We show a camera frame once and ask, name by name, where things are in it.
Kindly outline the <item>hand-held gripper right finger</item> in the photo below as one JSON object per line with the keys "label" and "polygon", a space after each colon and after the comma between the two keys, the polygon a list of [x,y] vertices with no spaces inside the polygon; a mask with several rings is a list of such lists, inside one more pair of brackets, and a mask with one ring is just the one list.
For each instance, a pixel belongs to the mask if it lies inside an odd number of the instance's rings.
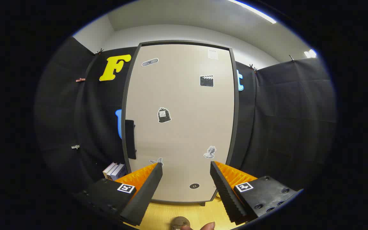
{"label": "hand-held gripper right finger", "polygon": [[235,224],[259,222],[300,195],[270,176],[257,178],[218,161],[211,161],[210,175]]}

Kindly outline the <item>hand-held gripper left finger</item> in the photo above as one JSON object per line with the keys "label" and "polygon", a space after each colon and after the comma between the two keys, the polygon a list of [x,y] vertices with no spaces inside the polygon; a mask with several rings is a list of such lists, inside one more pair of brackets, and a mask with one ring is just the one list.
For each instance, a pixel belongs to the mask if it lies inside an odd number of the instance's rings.
{"label": "hand-held gripper left finger", "polygon": [[108,220],[138,226],[162,179],[162,169],[162,163],[153,163],[117,180],[101,179],[75,198]]}

